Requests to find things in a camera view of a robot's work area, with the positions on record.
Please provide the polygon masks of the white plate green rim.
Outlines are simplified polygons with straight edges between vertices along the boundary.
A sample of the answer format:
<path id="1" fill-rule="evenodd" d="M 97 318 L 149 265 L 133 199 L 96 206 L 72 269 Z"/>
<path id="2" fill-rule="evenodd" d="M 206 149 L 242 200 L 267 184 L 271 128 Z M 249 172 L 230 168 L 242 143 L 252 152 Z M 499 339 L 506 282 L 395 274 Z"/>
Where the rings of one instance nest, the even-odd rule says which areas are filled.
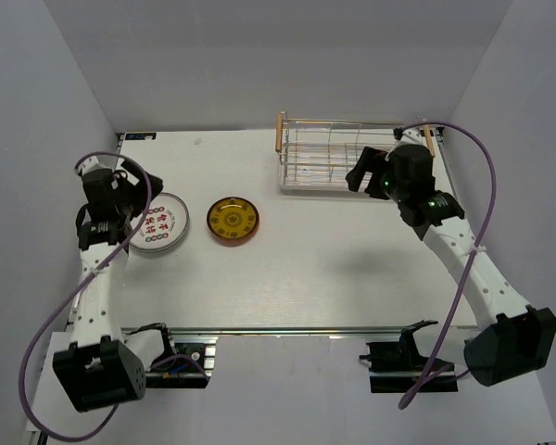
<path id="1" fill-rule="evenodd" d="M 145 223 L 138 234 L 130 241 L 130 246 L 155 249 L 182 244 L 187 238 L 189 230 L 190 225 L 188 223 L 183 226 L 170 222 Z"/>

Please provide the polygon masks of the yellow patterned plate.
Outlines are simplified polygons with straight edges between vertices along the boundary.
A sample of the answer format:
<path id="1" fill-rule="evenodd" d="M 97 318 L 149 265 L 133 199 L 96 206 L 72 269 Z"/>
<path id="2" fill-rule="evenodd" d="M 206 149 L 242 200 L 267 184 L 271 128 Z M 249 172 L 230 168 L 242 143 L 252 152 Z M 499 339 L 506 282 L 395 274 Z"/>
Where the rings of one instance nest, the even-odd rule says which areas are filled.
<path id="1" fill-rule="evenodd" d="M 243 197 L 224 197 L 214 202 L 208 209 L 207 226 L 211 223 L 225 223 L 230 226 L 260 223 L 257 207 Z"/>

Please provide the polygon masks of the white plate red lettering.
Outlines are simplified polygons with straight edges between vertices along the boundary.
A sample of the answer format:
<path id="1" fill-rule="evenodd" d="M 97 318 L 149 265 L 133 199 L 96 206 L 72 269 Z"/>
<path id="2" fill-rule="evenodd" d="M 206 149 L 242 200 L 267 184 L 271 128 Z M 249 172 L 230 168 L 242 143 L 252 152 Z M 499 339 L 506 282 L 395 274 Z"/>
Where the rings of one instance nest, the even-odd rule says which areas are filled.
<path id="1" fill-rule="evenodd" d="M 181 248 L 182 248 L 181 243 L 172 246 L 166 246 L 165 248 L 155 248 L 155 249 L 138 248 L 137 246 L 131 245 L 130 251 L 133 255 L 143 257 L 143 258 L 148 258 L 148 259 L 154 259 L 154 258 L 160 258 L 160 257 L 174 254 Z"/>

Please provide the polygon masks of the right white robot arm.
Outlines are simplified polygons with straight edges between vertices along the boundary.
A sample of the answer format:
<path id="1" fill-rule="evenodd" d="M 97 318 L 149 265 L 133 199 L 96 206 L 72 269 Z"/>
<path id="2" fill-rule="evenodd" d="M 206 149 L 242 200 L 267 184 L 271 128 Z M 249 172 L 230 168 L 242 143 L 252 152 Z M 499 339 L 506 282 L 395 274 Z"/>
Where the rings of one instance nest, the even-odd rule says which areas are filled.
<path id="1" fill-rule="evenodd" d="M 402 144 L 390 152 L 366 146 L 347 173 L 349 190 L 391 200 L 441 260 L 474 314 L 479 334 L 462 351 L 468 370 L 485 387 L 543 368 L 556 334 L 556 316 L 534 308 L 476 244 L 453 195 L 436 189 L 427 147 Z"/>

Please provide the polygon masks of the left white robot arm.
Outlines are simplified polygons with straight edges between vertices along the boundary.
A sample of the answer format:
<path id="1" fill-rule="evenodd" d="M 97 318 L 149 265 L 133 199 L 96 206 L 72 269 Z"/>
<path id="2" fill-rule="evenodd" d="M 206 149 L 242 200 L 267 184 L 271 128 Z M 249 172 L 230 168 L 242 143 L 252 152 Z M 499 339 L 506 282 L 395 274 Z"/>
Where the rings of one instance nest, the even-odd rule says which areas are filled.
<path id="1" fill-rule="evenodd" d="M 123 334 L 117 310 L 129 259 L 133 220 L 141 217 L 162 181 L 128 160 L 113 170 L 97 157 L 78 169 L 87 198 L 86 217 L 77 221 L 82 284 L 69 345 L 55 353 L 53 370 L 80 413 L 144 397 L 152 365 L 172 367 L 177 347 L 163 323 Z"/>

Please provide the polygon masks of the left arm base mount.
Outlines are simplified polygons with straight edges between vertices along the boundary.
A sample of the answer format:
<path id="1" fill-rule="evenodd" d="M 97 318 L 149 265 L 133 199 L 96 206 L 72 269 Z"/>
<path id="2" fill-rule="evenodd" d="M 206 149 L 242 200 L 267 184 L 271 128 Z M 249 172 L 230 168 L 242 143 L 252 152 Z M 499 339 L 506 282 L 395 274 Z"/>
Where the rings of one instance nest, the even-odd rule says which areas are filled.
<path id="1" fill-rule="evenodd" d="M 214 369 L 216 338 L 152 324 L 163 336 L 163 352 L 146 373 L 148 389 L 204 389 Z"/>

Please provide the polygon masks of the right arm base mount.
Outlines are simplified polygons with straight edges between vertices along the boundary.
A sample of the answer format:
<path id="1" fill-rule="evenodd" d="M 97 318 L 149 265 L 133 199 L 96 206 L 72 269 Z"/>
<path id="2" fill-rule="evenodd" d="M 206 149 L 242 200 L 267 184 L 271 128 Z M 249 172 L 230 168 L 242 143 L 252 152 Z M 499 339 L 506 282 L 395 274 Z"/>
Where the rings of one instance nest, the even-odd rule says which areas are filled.
<path id="1" fill-rule="evenodd" d="M 426 365 L 428 355 L 419 352 L 414 334 L 436 325 L 436 321 L 422 320 L 401 329 L 396 340 L 367 343 L 367 352 L 359 361 L 368 366 L 370 388 L 373 394 L 403 394 L 417 381 Z M 436 359 L 431 370 L 442 373 L 425 383 L 424 393 L 452 393 L 458 391 L 455 367 L 450 362 Z"/>

